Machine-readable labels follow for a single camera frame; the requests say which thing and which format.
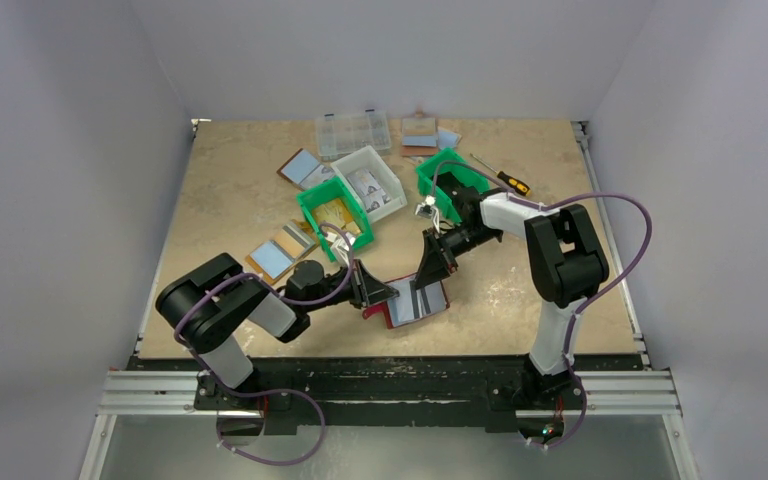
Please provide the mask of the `red card holder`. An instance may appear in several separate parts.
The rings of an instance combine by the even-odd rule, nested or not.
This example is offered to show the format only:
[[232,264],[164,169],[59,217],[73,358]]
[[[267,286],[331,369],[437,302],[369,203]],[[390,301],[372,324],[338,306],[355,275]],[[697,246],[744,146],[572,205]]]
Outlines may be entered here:
[[363,309],[361,315],[364,319],[382,315],[388,329],[407,326],[450,307],[448,295],[441,282],[416,289],[414,275],[409,275],[390,280],[386,285],[395,289],[397,295],[386,302]]

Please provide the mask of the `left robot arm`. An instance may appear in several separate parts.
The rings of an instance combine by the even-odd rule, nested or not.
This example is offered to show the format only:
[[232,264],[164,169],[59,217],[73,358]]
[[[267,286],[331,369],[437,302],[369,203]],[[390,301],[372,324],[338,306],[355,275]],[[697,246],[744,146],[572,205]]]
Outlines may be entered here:
[[155,310],[173,328],[175,340],[217,379],[220,397],[244,409],[262,389],[257,368],[234,337],[244,322],[289,343],[310,327],[313,311],[341,303],[362,310],[398,295],[358,259],[332,274],[317,261],[302,261],[275,289],[221,253],[161,290]]

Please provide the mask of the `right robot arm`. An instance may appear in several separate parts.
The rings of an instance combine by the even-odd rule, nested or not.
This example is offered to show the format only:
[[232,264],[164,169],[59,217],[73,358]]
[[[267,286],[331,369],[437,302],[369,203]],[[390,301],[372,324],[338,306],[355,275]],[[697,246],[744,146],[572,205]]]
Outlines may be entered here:
[[458,269],[457,258],[506,234],[525,241],[534,287],[542,298],[530,371],[521,381],[524,399],[544,407],[556,399],[556,375],[574,364],[572,345],[586,301],[609,277],[609,266],[587,209],[572,204],[560,209],[528,206],[501,189],[480,193],[473,187],[453,191],[460,222],[442,232],[423,232],[424,251],[413,285],[439,282]]

